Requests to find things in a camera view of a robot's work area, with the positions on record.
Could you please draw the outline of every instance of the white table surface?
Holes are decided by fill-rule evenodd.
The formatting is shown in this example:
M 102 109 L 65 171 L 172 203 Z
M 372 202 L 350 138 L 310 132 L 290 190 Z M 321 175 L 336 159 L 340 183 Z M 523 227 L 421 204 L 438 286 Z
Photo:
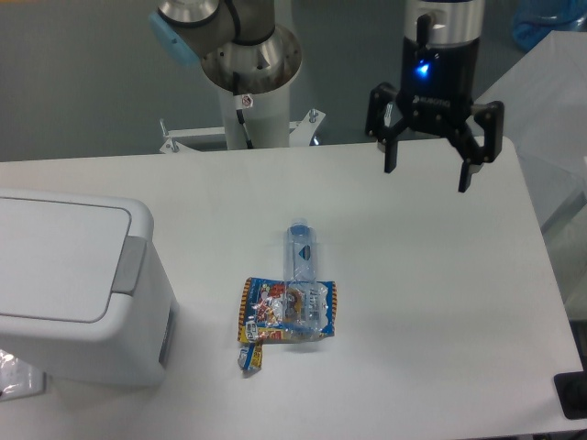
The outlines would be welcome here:
M 182 306 L 168 377 L 54 380 L 2 403 L 2 438 L 456 439 L 587 427 L 552 378 L 581 369 L 514 148 L 457 193 L 443 140 L 0 164 L 0 185 L 140 199 Z M 241 289 L 282 275 L 282 231 L 316 229 L 336 336 L 237 366 Z

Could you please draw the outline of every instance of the blue led light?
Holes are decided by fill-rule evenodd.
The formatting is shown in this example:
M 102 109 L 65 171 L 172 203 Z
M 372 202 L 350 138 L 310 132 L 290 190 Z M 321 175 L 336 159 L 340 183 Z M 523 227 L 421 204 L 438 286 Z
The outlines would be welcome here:
M 425 80 L 430 73 L 430 63 L 420 61 L 420 65 L 415 68 L 415 74 Z

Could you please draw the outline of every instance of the plastic bottle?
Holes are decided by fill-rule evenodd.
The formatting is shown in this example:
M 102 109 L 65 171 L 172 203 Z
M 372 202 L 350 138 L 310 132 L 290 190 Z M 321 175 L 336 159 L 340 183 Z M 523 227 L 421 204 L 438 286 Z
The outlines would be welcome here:
M 287 324 L 300 338 L 312 338 L 322 328 L 320 322 L 321 287 L 316 282 L 316 232 L 305 220 L 295 220 L 285 233 L 283 277 L 287 288 L 286 317 L 296 316 Z
M 525 51 L 551 30 L 587 30 L 587 0 L 521 0 L 514 15 L 512 36 Z

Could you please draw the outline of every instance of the colorful snack wrapper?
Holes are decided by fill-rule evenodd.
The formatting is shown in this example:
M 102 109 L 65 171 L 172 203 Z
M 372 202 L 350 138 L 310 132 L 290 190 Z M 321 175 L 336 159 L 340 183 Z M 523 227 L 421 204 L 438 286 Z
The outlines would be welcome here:
M 257 370 L 262 342 L 304 342 L 334 335 L 337 286 L 333 281 L 283 282 L 249 278 L 238 315 L 238 364 Z

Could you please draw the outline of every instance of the gray floor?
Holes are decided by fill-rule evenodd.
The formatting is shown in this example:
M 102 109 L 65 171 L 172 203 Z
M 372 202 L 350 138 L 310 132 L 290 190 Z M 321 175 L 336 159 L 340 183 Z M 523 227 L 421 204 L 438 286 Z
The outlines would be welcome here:
M 175 65 L 150 33 L 156 0 L 0 2 L 0 161 L 155 153 L 169 129 L 218 127 L 199 67 Z M 399 82 L 404 1 L 276 0 L 304 65 L 292 119 L 327 113 L 325 143 L 366 141 L 369 91 Z M 509 24 L 515 0 L 487 2 L 474 96 L 523 53 Z

